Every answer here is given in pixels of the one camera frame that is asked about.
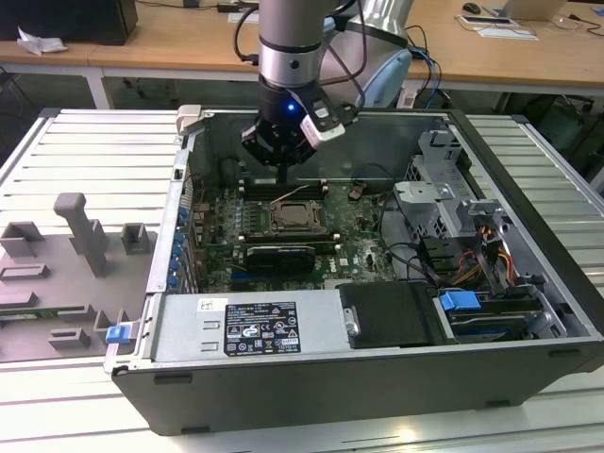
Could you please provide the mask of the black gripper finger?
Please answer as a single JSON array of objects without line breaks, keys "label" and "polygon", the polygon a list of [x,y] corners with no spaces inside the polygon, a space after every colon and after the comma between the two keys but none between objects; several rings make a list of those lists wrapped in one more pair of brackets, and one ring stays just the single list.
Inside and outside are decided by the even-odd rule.
[{"label": "black gripper finger", "polygon": [[303,164],[316,152],[306,138],[302,136],[288,137],[282,145],[282,183],[288,182],[289,169]]},{"label": "black gripper finger", "polygon": [[275,168],[277,184],[284,183],[284,141],[279,126],[257,121],[242,132],[241,143],[260,164]]}]

